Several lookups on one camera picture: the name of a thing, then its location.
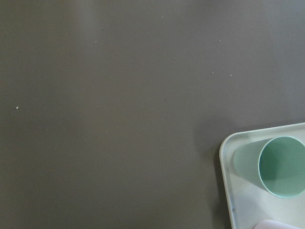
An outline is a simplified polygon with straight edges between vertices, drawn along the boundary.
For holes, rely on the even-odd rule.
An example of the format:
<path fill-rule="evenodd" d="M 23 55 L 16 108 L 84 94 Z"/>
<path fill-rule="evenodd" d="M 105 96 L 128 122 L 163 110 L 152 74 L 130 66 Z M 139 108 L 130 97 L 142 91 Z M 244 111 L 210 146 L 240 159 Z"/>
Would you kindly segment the green cup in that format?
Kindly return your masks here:
<path fill-rule="evenodd" d="M 242 145 L 233 155 L 238 176 L 279 198 L 294 198 L 305 190 L 305 145 L 280 136 Z"/>

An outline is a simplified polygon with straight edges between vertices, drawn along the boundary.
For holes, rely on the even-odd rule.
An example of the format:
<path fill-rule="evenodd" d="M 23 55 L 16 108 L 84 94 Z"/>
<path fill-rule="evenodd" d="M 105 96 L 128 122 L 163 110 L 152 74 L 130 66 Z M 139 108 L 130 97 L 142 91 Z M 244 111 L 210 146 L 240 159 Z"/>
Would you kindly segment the pink cup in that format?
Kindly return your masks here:
<path fill-rule="evenodd" d="M 263 220 L 255 225 L 254 229 L 301 229 L 299 227 L 275 220 Z"/>

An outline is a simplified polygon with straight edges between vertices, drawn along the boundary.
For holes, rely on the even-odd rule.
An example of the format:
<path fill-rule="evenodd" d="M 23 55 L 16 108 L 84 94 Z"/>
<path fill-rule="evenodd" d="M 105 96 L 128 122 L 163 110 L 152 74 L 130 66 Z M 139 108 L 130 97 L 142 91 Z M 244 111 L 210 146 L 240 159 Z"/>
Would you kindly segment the cream rabbit tray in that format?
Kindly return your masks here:
<path fill-rule="evenodd" d="M 264 220 L 305 226 L 305 125 L 244 131 L 219 151 L 231 227 Z"/>

